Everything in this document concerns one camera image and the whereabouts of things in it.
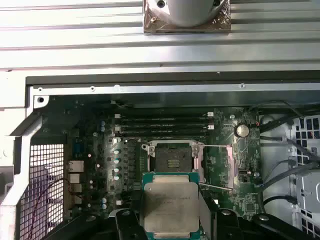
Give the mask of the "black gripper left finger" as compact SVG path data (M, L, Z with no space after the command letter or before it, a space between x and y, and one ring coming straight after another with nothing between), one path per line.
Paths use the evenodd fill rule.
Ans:
M63 223L44 238L46 240L146 240L140 225L143 192L134 191L130 204L112 211L107 218L96 214L83 214Z

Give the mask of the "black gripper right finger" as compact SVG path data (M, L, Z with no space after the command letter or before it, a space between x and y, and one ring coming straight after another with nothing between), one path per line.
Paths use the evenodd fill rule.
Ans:
M251 221L219 208L207 191L199 193L199 221L209 240L308 240L310 236L281 219L259 213Z

